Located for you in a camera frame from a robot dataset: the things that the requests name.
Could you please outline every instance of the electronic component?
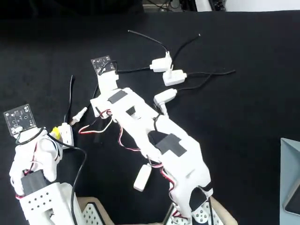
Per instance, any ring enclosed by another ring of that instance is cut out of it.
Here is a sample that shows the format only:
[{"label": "electronic component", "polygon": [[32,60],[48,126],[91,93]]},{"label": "electronic component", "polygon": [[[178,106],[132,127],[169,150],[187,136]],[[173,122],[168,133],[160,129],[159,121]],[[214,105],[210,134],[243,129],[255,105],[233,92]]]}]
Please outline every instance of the electronic component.
[{"label": "electronic component", "polygon": [[4,117],[11,136],[36,127],[29,104],[4,112]]},{"label": "electronic component", "polygon": [[[96,72],[97,75],[99,75],[99,72],[101,70],[101,68],[109,61],[111,61],[111,58],[109,57],[109,55],[107,56],[103,56],[103,57],[100,57],[100,58],[96,58],[96,59],[92,59],[90,60],[93,67],[94,67],[94,70]],[[113,71],[115,70],[115,67],[113,66],[112,63],[108,64],[104,69],[103,71],[105,72],[109,72],[109,71]]]}]

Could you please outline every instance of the white cable plug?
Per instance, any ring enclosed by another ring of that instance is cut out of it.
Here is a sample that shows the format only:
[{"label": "white cable plug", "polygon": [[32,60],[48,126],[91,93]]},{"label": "white cable plug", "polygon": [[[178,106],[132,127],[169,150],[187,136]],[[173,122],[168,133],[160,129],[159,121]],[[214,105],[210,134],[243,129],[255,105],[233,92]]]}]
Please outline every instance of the white cable plug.
[{"label": "white cable plug", "polygon": [[87,110],[88,110],[88,108],[84,107],[79,113],[77,113],[75,116],[73,116],[72,121],[70,122],[70,125],[73,126],[75,123],[78,123]]},{"label": "white cable plug", "polygon": [[173,70],[173,66],[163,73],[165,86],[171,86],[185,81],[187,74],[181,69]]},{"label": "white cable plug", "polygon": [[153,99],[154,104],[161,110],[163,115],[169,117],[165,104],[167,102],[171,101],[172,99],[174,99],[176,95],[177,95],[177,90],[174,88],[171,88],[171,89],[165,90],[165,91],[157,94],[156,96],[154,96],[154,99]]},{"label": "white cable plug", "polygon": [[167,71],[172,64],[172,58],[170,56],[170,52],[165,52],[164,58],[159,58],[152,60],[152,64],[150,64],[150,69],[153,70],[153,72],[165,72]]},{"label": "white cable plug", "polygon": [[142,165],[142,167],[136,177],[135,183],[133,184],[134,189],[141,191],[141,192],[145,189],[145,186],[146,186],[147,181],[151,174],[151,170],[152,170],[152,167],[149,164]]}]

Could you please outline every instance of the red and white wire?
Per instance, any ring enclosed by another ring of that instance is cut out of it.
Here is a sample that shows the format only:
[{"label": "red and white wire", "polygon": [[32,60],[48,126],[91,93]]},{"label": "red and white wire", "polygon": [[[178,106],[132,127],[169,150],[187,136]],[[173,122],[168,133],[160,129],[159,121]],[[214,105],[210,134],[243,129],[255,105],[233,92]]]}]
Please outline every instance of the red and white wire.
[{"label": "red and white wire", "polygon": [[119,138],[118,138],[118,143],[120,146],[124,147],[125,149],[128,149],[128,150],[132,150],[132,151],[141,151],[139,148],[128,148],[128,147],[125,147],[123,144],[122,144],[122,141],[121,141],[121,137],[123,136],[123,127],[120,125],[120,123],[118,122],[118,125],[120,127],[120,134],[119,134]]},{"label": "red and white wire", "polygon": [[113,119],[111,118],[111,121],[109,121],[109,123],[106,125],[106,127],[103,130],[88,130],[88,131],[83,131],[83,130],[85,130],[86,128],[88,128],[90,126],[90,125],[86,125],[86,126],[80,128],[80,130],[78,131],[78,133],[80,135],[100,134],[100,133],[103,133],[103,132],[105,132],[108,129],[108,127],[111,125],[112,121],[113,121]]}]

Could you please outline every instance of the gray object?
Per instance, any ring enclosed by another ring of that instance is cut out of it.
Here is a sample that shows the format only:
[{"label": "gray object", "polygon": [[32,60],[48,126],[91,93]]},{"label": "gray object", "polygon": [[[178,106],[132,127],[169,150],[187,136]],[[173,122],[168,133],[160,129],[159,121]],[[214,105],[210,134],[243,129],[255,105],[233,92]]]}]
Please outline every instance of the gray object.
[{"label": "gray object", "polygon": [[286,212],[284,205],[300,177],[300,142],[281,138],[280,225],[299,225],[300,216]]}]

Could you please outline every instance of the black background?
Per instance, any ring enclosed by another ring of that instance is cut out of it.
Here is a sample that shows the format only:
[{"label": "black background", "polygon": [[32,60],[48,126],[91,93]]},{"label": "black background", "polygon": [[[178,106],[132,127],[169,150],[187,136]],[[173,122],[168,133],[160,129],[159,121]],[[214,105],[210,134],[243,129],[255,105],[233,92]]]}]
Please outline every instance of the black background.
[{"label": "black background", "polygon": [[[241,225],[279,224],[280,137],[300,138],[300,13],[169,13],[94,18],[6,21],[0,34],[0,111],[29,103],[39,127],[59,125],[76,77],[72,114],[89,103],[96,85],[90,59],[110,55],[120,69],[149,65],[163,49],[128,29],[165,43],[171,53],[198,33],[178,57],[185,72],[231,70],[202,90],[186,91],[167,104],[170,118],[199,141],[210,169],[214,197]],[[195,85],[190,78],[181,86]],[[165,90],[162,74],[120,75],[148,104]],[[89,114],[83,121],[92,120]],[[1,218],[26,224],[9,183],[14,139],[0,120]],[[170,200],[167,181],[152,173],[143,193],[133,189],[145,159],[117,145],[113,125],[98,137],[81,136],[88,151],[79,196],[95,196],[114,223],[162,221]],[[125,135],[124,143],[132,141]],[[73,183],[82,155],[66,151],[60,181]]]}]

